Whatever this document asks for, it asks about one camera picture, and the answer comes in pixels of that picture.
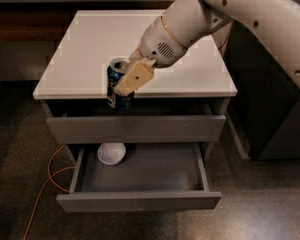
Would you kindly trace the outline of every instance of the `concrete floor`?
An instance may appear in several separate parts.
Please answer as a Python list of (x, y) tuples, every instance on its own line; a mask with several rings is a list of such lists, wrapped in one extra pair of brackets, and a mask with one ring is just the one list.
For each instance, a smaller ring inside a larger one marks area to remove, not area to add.
[[(0, 90), (0, 239), (21, 239), (59, 147), (33, 85)], [(71, 165), (62, 151), (53, 170)], [(226, 125), (206, 164), (215, 210), (67, 214), (49, 184), (28, 239), (300, 240), (300, 159), (241, 160)], [(71, 172), (57, 177), (69, 186)]]

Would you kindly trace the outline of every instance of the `drawer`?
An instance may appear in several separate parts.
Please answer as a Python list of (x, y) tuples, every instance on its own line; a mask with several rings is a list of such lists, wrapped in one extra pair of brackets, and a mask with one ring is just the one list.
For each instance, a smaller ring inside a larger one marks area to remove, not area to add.
[(66, 113), (56, 113), (63, 116), (48, 118), (47, 123), (60, 144), (217, 141), (225, 116), (212, 115), (209, 104), (195, 102), (137, 101), (124, 114), (103, 106), (88, 110), (73, 105)]
[(102, 164), (98, 145), (80, 151), (69, 194), (57, 196), (67, 212), (213, 209), (198, 143), (126, 144), (117, 166)]

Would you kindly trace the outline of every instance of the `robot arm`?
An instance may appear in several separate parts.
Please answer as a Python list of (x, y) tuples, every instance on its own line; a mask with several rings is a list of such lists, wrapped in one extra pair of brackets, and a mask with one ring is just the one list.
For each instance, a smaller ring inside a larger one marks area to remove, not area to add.
[(300, 6), (291, 0), (176, 0), (144, 32), (115, 91), (127, 95), (232, 19), (245, 25), (300, 88)]

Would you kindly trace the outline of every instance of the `blue can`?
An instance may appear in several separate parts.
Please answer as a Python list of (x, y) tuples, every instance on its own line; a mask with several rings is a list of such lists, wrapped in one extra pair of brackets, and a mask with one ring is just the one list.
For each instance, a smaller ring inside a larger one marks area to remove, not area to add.
[(114, 91), (114, 87), (127, 70), (128, 62), (129, 61), (126, 59), (114, 59), (110, 62), (107, 69), (107, 102), (108, 105), (116, 112), (127, 112), (131, 108), (131, 103), (134, 97), (134, 92), (130, 93), (128, 96), (121, 96)]

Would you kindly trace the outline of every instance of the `white bowl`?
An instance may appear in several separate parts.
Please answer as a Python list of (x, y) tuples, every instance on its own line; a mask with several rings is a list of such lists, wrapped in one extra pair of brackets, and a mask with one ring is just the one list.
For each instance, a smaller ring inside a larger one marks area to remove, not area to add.
[(123, 143), (102, 143), (98, 149), (99, 160), (106, 165), (119, 164), (126, 154)]

